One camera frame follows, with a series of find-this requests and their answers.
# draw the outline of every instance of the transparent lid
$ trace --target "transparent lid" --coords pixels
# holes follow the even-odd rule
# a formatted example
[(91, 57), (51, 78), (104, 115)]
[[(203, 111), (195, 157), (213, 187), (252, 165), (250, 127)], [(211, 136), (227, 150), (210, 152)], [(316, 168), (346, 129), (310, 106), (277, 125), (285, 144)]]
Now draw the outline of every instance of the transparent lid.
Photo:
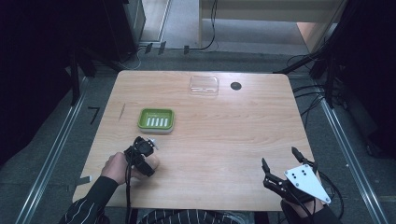
[(190, 94), (193, 95), (218, 95), (219, 79), (216, 77), (191, 77)]

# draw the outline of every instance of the cable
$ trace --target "cable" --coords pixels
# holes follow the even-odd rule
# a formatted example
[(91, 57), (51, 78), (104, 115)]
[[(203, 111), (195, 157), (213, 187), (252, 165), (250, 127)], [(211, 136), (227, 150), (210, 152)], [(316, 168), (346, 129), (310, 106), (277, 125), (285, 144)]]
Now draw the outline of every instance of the cable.
[(301, 95), (296, 95), (296, 96), (294, 96), (294, 98), (297, 99), (297, 98), (299, 98), (299, 97), (306, 96), (306, 95), (322, 94), (322, 93), (324, 93), (324, 91), (311, 91), (311, 92), (303, 93), (303, 94), (301, 94)]
[(126, 69), (126, 70), (136, 70), (136, 69), (139, 68), (140, 65), (142, 64), (142, 60), (140, 60), (139, 53), (140, 53), (140, 51), (142, 51), (142, 50), (145, 49), (145, 48), (146, 48), (146, 47), (140, 49), (140, 50), (136, 53), (136, 58), (137, 58), (137, 60), (139, 60), (139, 64), (138, 64), (135, 68), (129, 68), (129, 67), (125, 66), (125, 65), (122, 64), (122, 63), (118, 63), (118, 64), (119, 64), (121, 67), (123, 67), (124, 69)]
[(301, 91), (308, 88), (314, 88), (314, 87), (324, 87), (324, 85), (309, 85), (309, 86), (297, 87), (293, 89), (293, 92)]
[(306, 206), (300, 202), (300, 200), (298, 200), (298, 198), (294, 195), (294, 193), (289, 189), (289, 187), (287, 187), (286, 185), (283, 186), (285, 188), (285, 190), (291, 195), (291, 197), (294, 199), (295, 202), (297, 202), (298, 205), (300, 205), (303, 210), (306, 212), (306, 214), (309, 217), (309, 220), (311, 221), (311, 224), (315, 224), (314, 221), (314, 216), (308, 211), (308, 209), (306, 208)]
[[(305, 57), (308, 57), (310, 60), (311, 60), (311, 62), (320, 62), (320, 61), (325, 61), (325, 59), (313, 59), (312, 57), (311, 57), (311, 55), (312, 54), (299, 54), (299, 55), (294, 55), (294, 56), (292, 56), (291, 58), (289, 58), (287, 61), (286, 61), (286, 66), (287, 67), (289, 67), (289, 62), (293, 59), (293, 58), (297, 58), (297, 57), (303, 57), (303, 58), (305, 58)], [(304, 64), (304, 67), (306, 67), (308, 70), (311, 70), (312, 68), (310, 68), (310, 67), (308, 67), (307, 65), (306, 65), (306, 63)]]
[(189, 49), (189, 50), (191, 50), (191, 51), (196, 51), (196, 50), (197, 51), (204, 51), (205, 49), (208, 49), (210, 46), (212, 46), (213, 42), (215, 42), (215, 38), (216, 38), (215, 21), (216, 21), (217, 11), (218, 11), (218, 0), (214, 0), (213, 1), (213, 5), (212, 5), (212, 9), (211, 9), (211, 14), (210, 14), (210, 20), (211, 20), (211, 23), (212, 23), (212, 30), (213, 30), (213, 36), (212, 36), (212, 40), (210, 41), (210, 43), (204, 48), (199, 48), (199, 49), (198, 48), (194, 48), (194, 49)]
[(305, 116), (305, 122), (304, 122), (304, 128), (306, 129), (307, 123), (308, 123), (308, 116), (309, 116), (309, 111), (311, 111), (313, 108), (315, 108), (321, 100), (324, 99), (324, 96), (318, 94), (317, 97), (315, 97), (315, 99), (312, 101), (311, 105), (303, 112), (301, 113), (301, 116), (304, 115), (306, 113)]
[[(139, 46), (139, 47), (137, 47), (137, 52), (139, 52), (140, 50), (142, 50), (142, 49), (145, 49), (147, 46)], [(121, 62), (121, 63), (126, 63), (126, 62), (128, 62), (131, 58), (132, 58), (132, 56), (133, 56), (134, 54), (133, 53), (129, 53), (128, 54), (128, 57), (123, 61), (123, 62)]]
[(322, 178), (323, 180), (325, 180), (328, 184), (330, 184), (330, 186), (332, 186), (333, 190), (337, 193), (338, 198), (340, 199), (340, 204), (341, 204), (341, 211), (340, 214), (338, 215), (338, 219), (341, 219), (343, 217), (344, 214), (344, 200), (343, 197), (341, 195), (340, 190), (334, 185), (334, 183), (330, 180), (329, 177), (327, 177), (325, 174), (323, 174), (321, 171), (319, 172), (319, 176), (320, 178)]
[[(137, 138), (134, 140), (133, 146), (137, 143)], [(125, 170), (125, 185), (126, 185), (126, 214), (125, 214), (125, 224), (130, 223), (130, 218), (132, 214), (132, 207), (131, 207), (131, 178), (132, 178), (132, 158), (134, 157), (134, 151), (132, 150), (131, 153), (128, 153), (130, 158), (127, 158), (128, 165)]]

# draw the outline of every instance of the green tray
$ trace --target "green tray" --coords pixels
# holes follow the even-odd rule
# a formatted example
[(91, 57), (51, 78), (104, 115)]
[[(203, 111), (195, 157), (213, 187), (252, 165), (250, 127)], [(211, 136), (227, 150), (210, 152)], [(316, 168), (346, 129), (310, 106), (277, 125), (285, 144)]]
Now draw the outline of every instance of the green tray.
[(137, 126), (143, 133), (170, 133), (174, 118), (175, 114), (171, 109), (144, 108), (140, 112)]

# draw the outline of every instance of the gray floor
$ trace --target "gray floor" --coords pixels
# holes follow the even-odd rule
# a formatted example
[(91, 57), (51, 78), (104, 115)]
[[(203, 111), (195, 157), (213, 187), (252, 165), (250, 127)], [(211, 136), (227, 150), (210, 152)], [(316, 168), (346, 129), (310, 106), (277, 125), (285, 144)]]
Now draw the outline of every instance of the gray floor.
[[(185, 6), (176, 6), (175, 2), (176, 0), (172, 1), (173, 9), (183, 10)], [(174, 12), (171, 12), (168, 21), (172, 20), (172, 13)], [(285, 26), (285, 30), (292, 30), (288, 28), (289, 24), (285, 24)], [(191, 45), (192, 47), (196, 44), (193, 38), (188, 37), (188, 35), (194, 34), (194, 29), (191, 29), (191, 32), (178, 33), (176, 28), (169, 29), (169, 27), (171, 26), (168, 25), (168, 29), (165, 28), (163, 36), (163, 40), (167, 40), (166, 47), (181, 48), (184, 45)], [(133, 58), (124, 63), (124, 65), (130, 68), (137, 67), (139, 70), (268, 73), (286, 67), (291, 56), (306, 53), (306, 49), (296, 47), (304, 44), (301, 42), (302, 39), (298, 38), (298, 34), (293, 32), (290, 36), (296, 36), (296, 38), (282, 42), (280, 41), (281, 38), (276, 38), (276, 34), (282, 32), (272, 32), (271, 34), (274, 36), (264, 38), (268, 42), (265, 43), (264, 41), (264, 44), (262, 44), (263, 50), (259, 53), (249, 53), (248, 47), (245, 48), (243, 42), (242, 44), (239, 42), (237, 45), (233, 45), (233, 48), (240, 47), (239, 49), (232, 49), (231, 51), (233, 52), (229, 52), (226, 49), (219, 50), (222, 48), (222, 42), (218, 40), (219, 49), (216, 52), (191, 51), (189, 54), (184, 55), (182, 50), (168, 49), (163, 54), (159, 54), (157, 49), (153, 49), (148, 54), (145, 54), (144, 51), (139, 53), (141, 62), (137, 58)], [(108, 96), (117, 77), (116, 73), (106, 67), (98, 66), (98, 69), (100, 71), (99, 74), (95, 78), (90, 79), (81, 110), (65, 142), (61, 157), (55, 166), (31, 223), (56, 223), (72, 202), (76, 182), (88, 156), (100, 118), (106, 107)], [(307, 68), (302, 67), (297, 73), (290, 74), (290, 83), (293, 88), (312, 84), (312, 80), (306, 75), (307, 71)], [(314, 95), (310, 95), (298, 98), (296, 102), (300, 111), (307, 109), (314, 97)], [(0, 223), (14, 223), (16, 221), (29, 189), (35, 182), (56, 138), (56, 134), (64, 122), (70, 108), (70, 102), (71, 94), (68, 94), (42, 125), (31, 144), (1, 168), (0, 204), (2, 206), (0, 206)], [(93, 124), (90, 124), (90, 122), (94, 111), (89, 110), (88, 106), (101, 108)], [(340, 122), (349, 137), (355, 154), (361, 162), (368, 181), (371, 183), (377, 198), (386, 212), (389, 223), (396, 223), (396, 215), (393, 213), (396, 201), (394, 196), (396, 186), (394, 178), (396, 171), (395, 160), (379, 160), (368, 156), (365, 151), (364, 141), (356, 129), (352, 117), (341, 106), (337, 106), (335, 112), (339, 115)], [(332, 127), (320, 106), (309, 114), (306, 133), (314, 157), (318, 161), (319, 170), (324, 172), (334, 182), (343, 195), (345, 202), (343, 222), (373, 223), (361, 197), (358, 185), (334, 137)], [(338, 214), (340, 201), (337, 197), (333, 199), (331, 207)], [(123, 208), (107, 208), (106, 213), (110, 216), (112, 223), (123, 223), (125, 213)], [(270, 219), (271, 223), (277, 223), (277, 213), (270, 213)]]
[[(195, 0), (170, 1), (162, 38), (166, 47), (200, 48), (198, 3)], [(206, 47), (213, 36), (210, 20), (203, 20), (202, 32), (202, 47)], [(216, 41), (207, 50), (289, 55), (308, 52), (296, 22), (216, 20), (215, 32)]]

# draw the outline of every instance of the aluminum rail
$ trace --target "aluminum rail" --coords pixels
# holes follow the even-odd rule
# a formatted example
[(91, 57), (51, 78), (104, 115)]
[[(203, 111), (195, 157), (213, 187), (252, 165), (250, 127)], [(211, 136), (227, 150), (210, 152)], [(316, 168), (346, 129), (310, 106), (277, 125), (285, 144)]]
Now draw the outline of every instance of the aluminum rail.
[(46, 189), (46, 186), (50, 180), (50, 176), (55, 168), (55, 165), (61, 155), (62, 149), (64, 148), (64, 143), (67, 140), (68, 135), (73, 127), (79, 110), (81, 109), (82, 103), (85, 98), (85, 93), (87, 91), (90, 80), (87, 77), (82, 79), (81, 83), (81, 95), (78, 98), (76, 104), (72, 106), (67, 114), (64, 124), (52, 145), (49, 155), (44, 162), (40, 173), (38, 174), (35, 183), (29, 191), (27, 199), (23, 205), (20, 215), (17, 218), (16, 224), (27, 224), (30, 223), (32, 217), (35, 213), (38, 203), (40, 202), (41, 196)]
[(344, 154), (359, 191), (361, 192), (361, 197), (366, 203), (373, 222), (388, 224), (389, 222), (385, 212), (382, 209), (381, 204), (379, 203), (378, 198), (376, 197), (376, 194), (366, 177), (366, 174), (361, 168), (361, 164), (359, 163), (358, 158), (353, 151), (353, 147), (350, 145), (347, 139), (347, 135), (345, 134), (335, 111), (331, 109), (325, 101), (321, 101), (321, 106), (324, 110), (324, 113), (326, 114), (327, 119), (329, 120), (330, 125), (332, 126), (332, 130), (340, 145), (341, 151)]

